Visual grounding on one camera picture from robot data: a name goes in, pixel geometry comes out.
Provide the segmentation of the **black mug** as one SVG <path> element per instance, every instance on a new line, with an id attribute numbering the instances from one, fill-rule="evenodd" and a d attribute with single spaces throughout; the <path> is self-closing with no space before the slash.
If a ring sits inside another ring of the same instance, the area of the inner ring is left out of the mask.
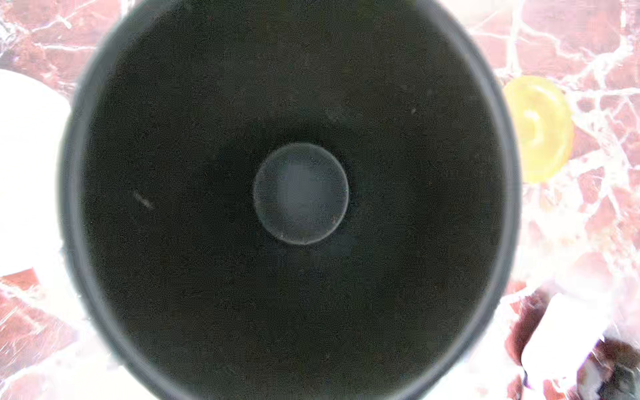
<path id="1" fill-rule="evenodd" d="M 518 146 L 435 1 L 144 1 L 75 93 L 68 270 L 160 399 L 420 399 L 511 273 Z"/>

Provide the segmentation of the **purple mug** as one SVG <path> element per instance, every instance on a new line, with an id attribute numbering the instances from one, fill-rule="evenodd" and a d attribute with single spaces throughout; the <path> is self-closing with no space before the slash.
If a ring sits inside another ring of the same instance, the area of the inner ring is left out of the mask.
<path id="1" fill-rule="evenodd" d="M 44 83 L 1 72 L 1 274 L 41 267 L 60 248 L 58 150 L 68 100 Z"/>

